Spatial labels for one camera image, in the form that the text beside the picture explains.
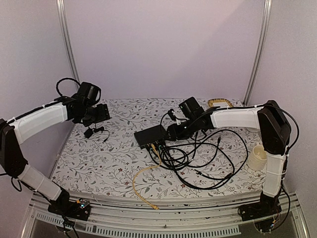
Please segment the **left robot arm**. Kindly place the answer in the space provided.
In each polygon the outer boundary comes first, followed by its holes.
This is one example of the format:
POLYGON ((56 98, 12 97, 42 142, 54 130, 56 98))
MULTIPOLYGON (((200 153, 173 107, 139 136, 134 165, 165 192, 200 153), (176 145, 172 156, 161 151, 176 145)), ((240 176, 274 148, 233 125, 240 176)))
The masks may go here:
POLYGON ((89 127, 110 118, 107 105, 100 102, 102 90, 99 86, 72 79, 78 90, 66 96, 59 85, 67 80, 65 77, 56 83, 58 97, 51 102, 9 120, 0 120, 0 165, 5 175, 42 195, 63 215, 70 215, 74 210, 69 192, 31 166, 23 150, 35 139, 47 138, 55 125, 72 122, 89 127))

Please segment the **black network switch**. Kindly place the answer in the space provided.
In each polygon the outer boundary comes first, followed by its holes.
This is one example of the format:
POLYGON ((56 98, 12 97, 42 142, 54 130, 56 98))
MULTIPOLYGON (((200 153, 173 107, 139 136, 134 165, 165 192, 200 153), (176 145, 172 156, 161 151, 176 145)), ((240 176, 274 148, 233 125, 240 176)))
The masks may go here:
POLYGON ((155 146, 164 144, 166 136, 167 132, 162 125, 152 126, 134 133, 134 138, 141 149, 149 148, 151 144, 155 146))

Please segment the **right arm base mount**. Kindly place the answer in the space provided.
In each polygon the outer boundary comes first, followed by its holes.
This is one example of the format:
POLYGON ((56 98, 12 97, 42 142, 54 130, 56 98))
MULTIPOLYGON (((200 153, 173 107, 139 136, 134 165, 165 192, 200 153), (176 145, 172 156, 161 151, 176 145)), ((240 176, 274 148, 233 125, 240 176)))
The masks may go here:
POLYGON ((259 202, 241 205, 238 215, 242 221, 254 220, 278 214, 282 211, 278 197, 269 197, 261 193, 259 202))

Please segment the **black power adapter plug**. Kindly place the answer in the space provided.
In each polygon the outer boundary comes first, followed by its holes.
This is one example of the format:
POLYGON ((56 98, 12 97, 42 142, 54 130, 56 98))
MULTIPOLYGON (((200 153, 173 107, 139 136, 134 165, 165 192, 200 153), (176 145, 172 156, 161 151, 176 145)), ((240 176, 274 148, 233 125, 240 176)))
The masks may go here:
POLYGON ((104 132, 104 131, 107 131, 108 132, 108 136, 106 137, 106 139, 103 140, 103 143, 105 143, 109 137, 110 137, 110 132, 108 130, 106 130, 103 126, 101 127, 98 127, 98 128, 88 128, 85 132, 84 132, 84 137, 89 139, 91 138, 91 136, 94 134, 94 133, 97 133, 97 132, 104 132))

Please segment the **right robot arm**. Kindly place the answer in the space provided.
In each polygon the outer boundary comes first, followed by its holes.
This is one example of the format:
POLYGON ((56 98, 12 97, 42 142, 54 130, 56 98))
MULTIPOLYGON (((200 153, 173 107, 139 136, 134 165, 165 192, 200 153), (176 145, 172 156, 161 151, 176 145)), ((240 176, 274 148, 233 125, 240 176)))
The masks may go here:
POLYGON ((267 216, 274 210, 287 171, 289 151, 295 145, 290 142, 292 128, 288 120, 292 116, 280 108, 275 100, 261 105, 213 106, 204 110, 197 100, 191 97, 179 107, 184 118, 178 119, 174 112, 170 111, 169 115, 175 123, 167 129, 161 128, 164 137, 172 141, 188 139, 199 130, 220 128, 246 128, 259 134, 267 162, 265 181, 256 212, 260 216, 267 216))

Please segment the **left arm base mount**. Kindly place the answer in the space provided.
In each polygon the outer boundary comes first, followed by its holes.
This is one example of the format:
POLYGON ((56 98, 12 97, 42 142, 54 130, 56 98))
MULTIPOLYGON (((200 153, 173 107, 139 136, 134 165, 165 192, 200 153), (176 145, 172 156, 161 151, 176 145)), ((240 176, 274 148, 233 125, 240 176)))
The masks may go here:
POLYGON ((69 200, 69 197, 64 197, 58 198, 56 201, 50 200, 48 211, 67 218, 88 221, 91 212, 91 204, 88 200, 82 198, 71 201, 69 200))

